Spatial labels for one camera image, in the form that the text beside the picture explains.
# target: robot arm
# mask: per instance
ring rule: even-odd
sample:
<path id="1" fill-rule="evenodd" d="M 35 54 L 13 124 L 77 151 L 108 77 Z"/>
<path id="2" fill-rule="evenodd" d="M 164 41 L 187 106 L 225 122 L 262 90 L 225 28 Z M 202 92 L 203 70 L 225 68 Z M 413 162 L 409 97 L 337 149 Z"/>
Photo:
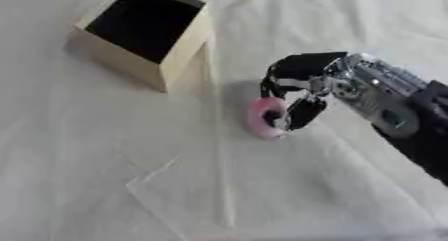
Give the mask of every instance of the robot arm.
<path id="1" fill-rule="evenodd" d="M 286 93 L 306 95 L 287 106 Z M 448 87 L 429 84 L 407 70 L 366 54 L 345 52 L 288 56 L 273 64 L 260 84 L 264 138 L 300 129 L 327 106 L 325 97 L 349 105 L 406 157 L 448 185 Z"/>

